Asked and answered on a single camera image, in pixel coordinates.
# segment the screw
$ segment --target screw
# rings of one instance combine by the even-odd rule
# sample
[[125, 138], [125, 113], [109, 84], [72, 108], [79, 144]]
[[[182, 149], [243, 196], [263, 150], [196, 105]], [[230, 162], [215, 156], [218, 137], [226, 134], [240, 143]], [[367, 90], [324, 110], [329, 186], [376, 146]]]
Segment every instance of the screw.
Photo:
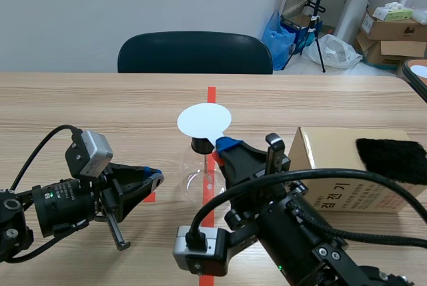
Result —
[[324, 248], [319, 248], [319, 254], [321, 256], [326, 256], [328, 254], [328, 251]]
[[332, 258], [335, 259], [336, 261], [339, 261], [341, 259], [341, 255], [339, 253], [337, 253], [336, 251], [332, 252]]
[[10, 228], [6, 230], [6, 236], [10, 239], [14, 239], [18, 236], [18, 231], [16, 229]]
[[388, 275], [386, 274], [386, 273], [383, 273], [382, 271], [380, 272], [380, 278], [383, 280], [383, 281], [387, 281], [388, 280]]

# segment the blue plastic bag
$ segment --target blue plastic bag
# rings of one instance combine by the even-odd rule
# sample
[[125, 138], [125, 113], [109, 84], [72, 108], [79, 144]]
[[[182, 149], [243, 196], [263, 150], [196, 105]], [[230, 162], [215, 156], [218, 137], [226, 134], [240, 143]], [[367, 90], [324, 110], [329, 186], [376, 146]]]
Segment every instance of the blue plastic bag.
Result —
[[268, 22], [262, 41], [267, 45], [273, 57], [273, 69], [279, 71], [289, 58], [289, 48], [295, 40], [295, 34], [280, 26], [279, 11], [274, 11]]

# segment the white plastic bag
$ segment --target white plastic bag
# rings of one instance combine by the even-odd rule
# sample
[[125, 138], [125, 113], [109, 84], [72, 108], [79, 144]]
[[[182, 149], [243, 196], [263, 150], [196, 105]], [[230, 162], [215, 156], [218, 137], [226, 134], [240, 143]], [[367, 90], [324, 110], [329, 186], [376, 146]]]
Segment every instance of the white plastic bag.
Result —
[[[347, 69], [353, 67], [363, 58], [362, 55], [359, 55], [354, 51], [354, 48], [351, 45], [343, 42], [341, 39], [333, 35], [323, 36], [319, 39], [319, 45], [320, 51], [322, 52], [323, 62], [327, 66]], [[313, 42], [309, 47], [304, 48], [302, 55], [304, 58], [320, 64], [320, 57], [316, 42]]]

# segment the sink pedestal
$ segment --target sink pedestal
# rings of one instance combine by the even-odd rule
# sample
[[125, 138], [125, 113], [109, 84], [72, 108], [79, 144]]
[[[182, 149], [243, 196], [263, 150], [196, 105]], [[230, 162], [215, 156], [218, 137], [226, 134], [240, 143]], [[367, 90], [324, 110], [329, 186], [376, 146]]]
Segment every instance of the sink pedestal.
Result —
[[335, 36], [352, 44], [358, 33], [369, 0], [347, 0]]

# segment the black cap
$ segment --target black cap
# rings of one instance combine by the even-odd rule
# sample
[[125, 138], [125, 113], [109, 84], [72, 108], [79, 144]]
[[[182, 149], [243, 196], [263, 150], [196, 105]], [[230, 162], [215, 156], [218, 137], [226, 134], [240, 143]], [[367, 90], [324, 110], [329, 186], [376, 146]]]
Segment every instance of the black cap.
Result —
[[206, 138], [191, 138], [191, 148], [202, 155], [211, 154], [214, 151], [214, 146]]

